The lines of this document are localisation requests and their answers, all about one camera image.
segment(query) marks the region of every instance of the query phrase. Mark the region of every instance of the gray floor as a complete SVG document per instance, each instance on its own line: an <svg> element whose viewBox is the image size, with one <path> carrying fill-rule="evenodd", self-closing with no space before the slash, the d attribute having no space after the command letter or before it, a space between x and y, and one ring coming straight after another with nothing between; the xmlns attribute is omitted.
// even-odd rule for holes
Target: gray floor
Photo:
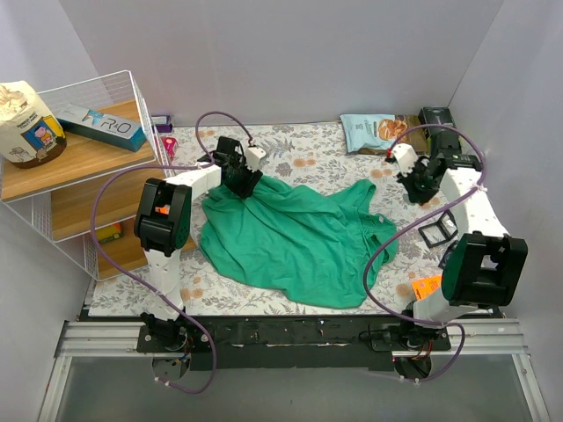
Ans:
<svg viewBox="0 0 563 422"><path fill-rule="evenodd" d="M447 357L433 358L435 367ZM187 386L207 373L188 373ZM209 391L186 396L154 382L151 359L74 358L59 421L528 421L510 356L462 356L421 385L361 369L232 369Z"/></svg>

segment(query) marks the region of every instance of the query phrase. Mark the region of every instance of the orange tag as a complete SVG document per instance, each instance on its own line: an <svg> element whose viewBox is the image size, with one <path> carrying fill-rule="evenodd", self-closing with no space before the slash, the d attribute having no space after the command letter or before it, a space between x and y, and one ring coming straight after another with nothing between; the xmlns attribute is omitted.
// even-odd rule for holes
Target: orange tag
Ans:
<svg viewBox="0 0 563 422"><path fill-rule="evenodd" d="M170 205L164 205L163 207L155 207L155 211L159 214L168 215L170 213Z"/></svg>
<svg viewBox="0 0 563 422"><path fill-rule="evenodd" d="M433 294L442 285L442 276L428 277L427 279L420 279L413 281L413 290L416 295L416 300L424 299L425 297Z"/></svg>

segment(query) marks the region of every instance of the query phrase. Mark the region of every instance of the toothpaste box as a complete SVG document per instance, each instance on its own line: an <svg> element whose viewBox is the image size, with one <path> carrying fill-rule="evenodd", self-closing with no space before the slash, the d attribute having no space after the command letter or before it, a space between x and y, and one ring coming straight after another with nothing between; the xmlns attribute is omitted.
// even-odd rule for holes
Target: toothpaste box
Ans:
<svg viewBox="0 0 563 422"><path fill-rule="evenodd" d="M138 151L147 140L138 121L100 113L80 105L69 104L56 114L56 118L67 132L133 152Z"/></svg>

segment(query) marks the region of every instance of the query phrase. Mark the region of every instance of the label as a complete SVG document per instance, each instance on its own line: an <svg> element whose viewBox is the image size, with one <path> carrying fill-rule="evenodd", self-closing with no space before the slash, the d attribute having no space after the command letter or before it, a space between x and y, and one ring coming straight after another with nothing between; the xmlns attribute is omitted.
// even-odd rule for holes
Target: label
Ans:
<svg viewBox="0 0 563 422"><path fill-rule="evenodd" d="M428 277L413 281L413 290L416 300L419 301L433 294L442 285L442 276Z"/></svg>

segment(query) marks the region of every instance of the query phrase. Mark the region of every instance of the pink object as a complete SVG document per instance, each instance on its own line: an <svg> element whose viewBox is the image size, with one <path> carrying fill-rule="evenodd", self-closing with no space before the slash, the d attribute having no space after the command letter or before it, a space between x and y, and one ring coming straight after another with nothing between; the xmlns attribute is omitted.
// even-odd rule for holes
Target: pink object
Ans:
<svg viewBox="0 0 563 422"><path fill-rule="evenodd" d="M178 149L178 141L176 138L172 138L171 136L163 136L162 143L165 146L166 154L170 158L170 161L174 159L176 155L176 149Z"/></svg>

